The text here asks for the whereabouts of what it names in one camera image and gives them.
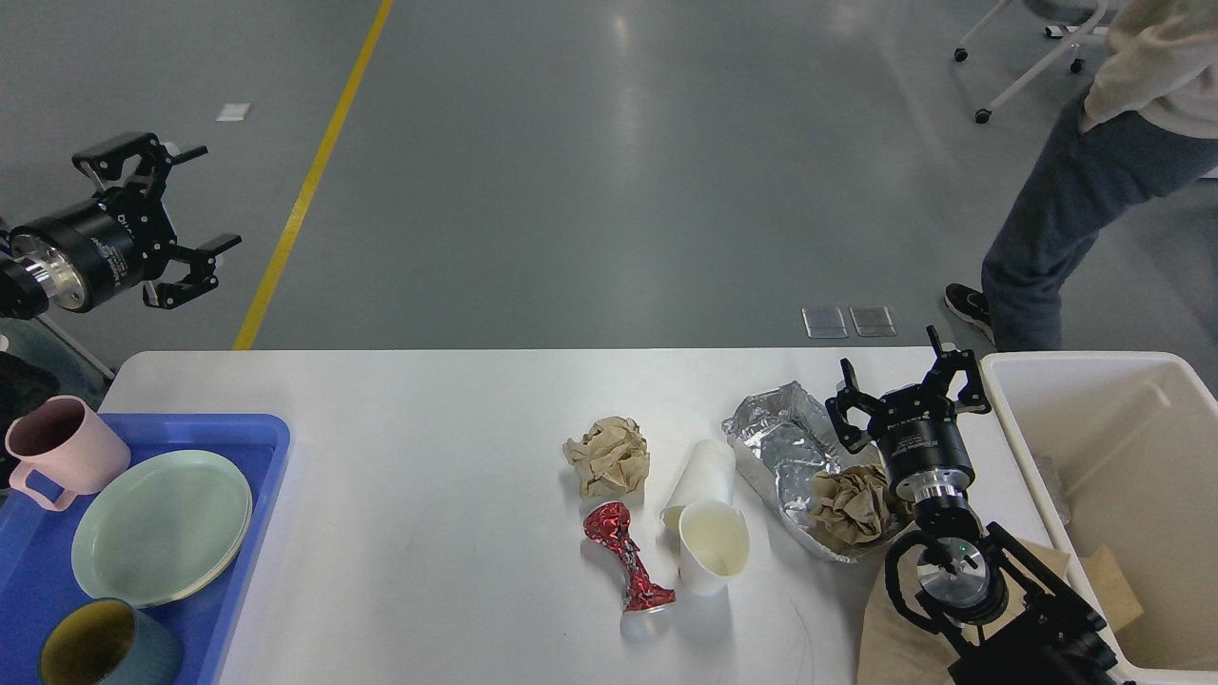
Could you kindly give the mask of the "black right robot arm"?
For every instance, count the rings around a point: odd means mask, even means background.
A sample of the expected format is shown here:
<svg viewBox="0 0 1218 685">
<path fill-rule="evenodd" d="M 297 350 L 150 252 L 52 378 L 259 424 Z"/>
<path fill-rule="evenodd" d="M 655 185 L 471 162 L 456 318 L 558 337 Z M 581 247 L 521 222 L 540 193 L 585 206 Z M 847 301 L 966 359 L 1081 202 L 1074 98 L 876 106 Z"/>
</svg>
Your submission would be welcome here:
<svg viewBox="0 0 1218 685">
<path fill-rule="evenodd" d="M 840 360 L 843 382 L 825 402 L 849 452 L 878 450 L 885 488 L 914 513 L 914 529 L 885 555 L 885 591 L 898 616 L 956 651 L 956 684 L 1110 684 L 1114 651 L 1100 612 L 998 523 L 970 505 L 974 481 L 961 414 L 991 401 L 970 350 L 935 355 L 922 382 L 871 396 Z"/>
</svg>

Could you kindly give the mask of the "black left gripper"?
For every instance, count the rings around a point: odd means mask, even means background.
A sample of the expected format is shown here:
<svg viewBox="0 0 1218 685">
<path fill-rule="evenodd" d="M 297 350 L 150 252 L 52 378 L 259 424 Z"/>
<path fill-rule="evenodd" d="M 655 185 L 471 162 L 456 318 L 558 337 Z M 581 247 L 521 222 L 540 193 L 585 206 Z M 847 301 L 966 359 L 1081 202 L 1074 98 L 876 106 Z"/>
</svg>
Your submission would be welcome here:
<svg viewBox="0 0 1218 685">
<path fill-rule="evenodd" d="M 162 206 L 171 169 L 208 154 L 179 150 L 152 130 L 127 130 L 74 152 L 72 165 L 96 186 L 83 204 L 9 233 L 9 312 L 58 306 L 88 312 L 144 282 L 149 307 L 174 310 L 217 289 L 219 256 L 244 243 L 220 234 L 199 247 L 177 245 Z M 188 264 L 179 282 L 156 282 L 168 262 Z"/>
</svg>

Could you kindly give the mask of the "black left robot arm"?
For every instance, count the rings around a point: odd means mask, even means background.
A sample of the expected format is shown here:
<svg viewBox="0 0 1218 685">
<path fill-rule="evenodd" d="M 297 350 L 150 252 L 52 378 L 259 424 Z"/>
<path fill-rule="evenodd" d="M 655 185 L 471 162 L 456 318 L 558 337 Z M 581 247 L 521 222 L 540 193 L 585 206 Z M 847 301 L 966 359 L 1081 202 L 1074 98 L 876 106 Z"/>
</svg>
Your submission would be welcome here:
<svg viewBox="0 0 1218 685">
<path fill-rule="evenodd" d="M 205 145 L 181 151 L 152 130 L 125 130 L 76 152 L 72 165 L 95 191 L 5 233 L 2 317 L 33 321 L 52 306 L 86 313 L 136 285 L 149 307 L 174 310 L 217 289 L 219 256 L 241 236 L 181 246 L 162 204 L 171 169 L 206 154 Z"/>
</svg>

